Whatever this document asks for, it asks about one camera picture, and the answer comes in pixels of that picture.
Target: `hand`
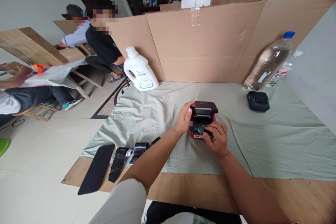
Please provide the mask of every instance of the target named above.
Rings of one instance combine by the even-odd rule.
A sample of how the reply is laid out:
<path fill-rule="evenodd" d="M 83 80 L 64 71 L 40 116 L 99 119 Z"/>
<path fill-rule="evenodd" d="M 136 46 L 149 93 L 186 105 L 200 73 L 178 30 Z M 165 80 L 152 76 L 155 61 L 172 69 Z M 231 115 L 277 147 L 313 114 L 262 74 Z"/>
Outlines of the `hand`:
<path fill-rule="evenodd" d="M 17 66 L 16 68 L 18 69 L 19 72 L 24 73 L 30 73 L 32 71 L 32 69 L 27 66 Z"/>
<path fill-rule="evenodd" d="M 195 101 L 190 101 L 185 103 L 181 108 L 181 111 L 178 115 L 177 124 L 174 129 L 181 134 L 184 134 L 190 127 L 190 118 L 192 114 L 192 109 L 190 106 L 193 106 Z"/>
<path fill-rule="evenodd" d="M 208 148 L 219 158 L 225 157 L 228 153 L 228 129 L 227 126 L 222 122 L 213 122 L 205 127 L 206 130 L 210 131 L 215 137 L 211 140 L 210 136 L 204 132 L 204 140 Z"/>

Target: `cable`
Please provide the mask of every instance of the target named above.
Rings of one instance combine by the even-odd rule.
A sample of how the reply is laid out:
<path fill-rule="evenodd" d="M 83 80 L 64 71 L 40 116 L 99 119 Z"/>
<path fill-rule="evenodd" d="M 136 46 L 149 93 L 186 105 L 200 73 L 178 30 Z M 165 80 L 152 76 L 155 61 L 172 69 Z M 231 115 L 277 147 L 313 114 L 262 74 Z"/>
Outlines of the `cable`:
<path fill-rule="evenodd" d="M 23 115 L 20 116 L 20 117 L 18 117 L 18 118 L 16 118 L 16 120 L 15 120 L 14 122 L 12 122 L 12 124 L 9 124 L 9 125 L 7 125 L 7 126 L 1 128 L 0 131 L 1 131 L 1 130 L 4 130 L 4 129 L 6 129 L 6 128 L 8 128 L 9 126 L 12 126 L 13 128 L 16 128 L 16 127 L 20 126 L 21 124 L 23 124 L 23 123 L 26 121 L 25 119 L 21 119 L 22 117 L 23 117 Z"/>

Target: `man in black shirt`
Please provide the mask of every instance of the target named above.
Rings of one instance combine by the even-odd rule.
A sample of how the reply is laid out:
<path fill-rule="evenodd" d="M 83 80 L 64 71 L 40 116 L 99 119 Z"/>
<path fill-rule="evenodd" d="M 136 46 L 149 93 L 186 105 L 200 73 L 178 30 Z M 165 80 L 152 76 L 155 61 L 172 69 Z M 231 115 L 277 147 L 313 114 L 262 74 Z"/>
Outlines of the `man in black shirt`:
<path fill-rule="evenodd" d="M 123 64 L 125 59 L 104 24 L 99 23 L 97 18 L 102 16 L 113 18 L 118 10 L 115 10 L 115 6 L 110 0 L 87 0 L 86 11 L 91 25 L 85 36 L 97 56 L 89 56 L 85 61 L 103 72 L 110 73 L 112 75 L 110 82 L 115 82 L 122 76 L 114 72 L 111 67 Z"/>

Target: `blue bottle cap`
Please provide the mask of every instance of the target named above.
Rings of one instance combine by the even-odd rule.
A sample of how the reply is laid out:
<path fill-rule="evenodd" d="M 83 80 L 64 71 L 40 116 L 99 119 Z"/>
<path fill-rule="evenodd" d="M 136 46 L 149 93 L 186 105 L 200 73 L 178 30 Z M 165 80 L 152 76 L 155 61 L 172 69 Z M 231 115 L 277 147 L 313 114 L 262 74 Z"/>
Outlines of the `blue bottle cap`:
<path fill-rule="evenodd" d="M 285 38 L 285 39 L 291 39 L 292 37 L 294 37 L 294 35 L 295 35 L 295 31 L 287 31 L 287 32 L 285 32 L 285 34 L 283 35 L 283 38 Z"/>

